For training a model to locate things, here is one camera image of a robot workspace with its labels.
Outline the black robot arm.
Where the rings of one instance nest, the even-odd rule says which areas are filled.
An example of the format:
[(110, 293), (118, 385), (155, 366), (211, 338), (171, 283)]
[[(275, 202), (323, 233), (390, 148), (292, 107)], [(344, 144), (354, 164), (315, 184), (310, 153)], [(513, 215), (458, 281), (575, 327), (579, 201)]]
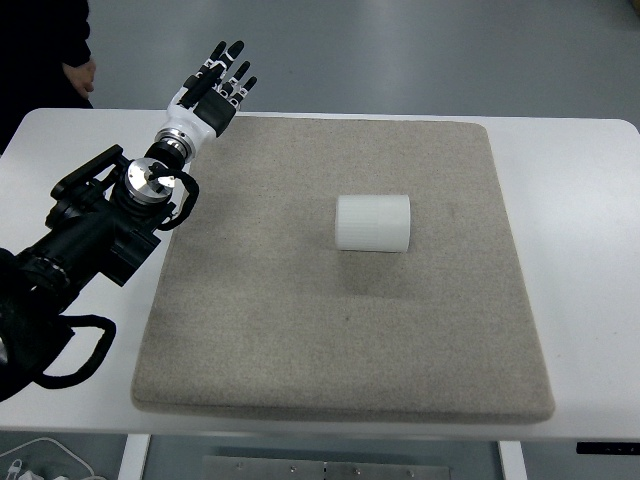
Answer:
[(1, 395), (36, 384), (64, 389), (90, 378), (116, 335), (113, 321), (70, 316), (97, 275), (125, 284), (199, 196), (186, 170), (202, 144), (221, 135), (256, 84), (242, 42), (218, 44), (171, 100), (146, 153), (112, 146), (52, 189), (48, 233), (18, 254), (1, 254)]

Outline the person's bare hand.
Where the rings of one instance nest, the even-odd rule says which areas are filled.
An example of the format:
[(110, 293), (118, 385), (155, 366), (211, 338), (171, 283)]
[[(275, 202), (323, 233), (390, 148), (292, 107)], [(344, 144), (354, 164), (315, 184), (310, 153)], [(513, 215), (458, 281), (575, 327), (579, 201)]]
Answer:
[(62, 64), (62, 70), (74, 88), (74, 90), (84, 99), (88, 99), (94, 91), (94, 78), (96, 73), (96, 63), (93, 58), (79, 66)]

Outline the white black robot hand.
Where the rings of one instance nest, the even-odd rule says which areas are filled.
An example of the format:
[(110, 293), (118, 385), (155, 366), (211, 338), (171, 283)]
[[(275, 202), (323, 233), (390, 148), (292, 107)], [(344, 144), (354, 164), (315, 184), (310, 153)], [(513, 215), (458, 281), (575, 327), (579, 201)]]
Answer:
[(225, 77), (244, 47), (242, 40), (230, 46), (225, 41), (216, 45), (198, 70), (201, 76), (195, 77), (188, 88), (181, 87), (171, 99), (164, 123), (165, 140), (179, 144), (179, 149), (186, 153), (196, 153), (207, 139), (219, 137), (224, 132), (236, 115), (237, 108), (257, 83), (257, 78), (252, 76), (239, 87), (240, 80), (250, 68), (250, 62), (244, 61), (219, 86), (219, 93), (213, 90), (209, 97), (209, 100), (213, 100), (212, 104), (207, 105), (206, 98), (201, 98), (216, 85), (217, 80)]

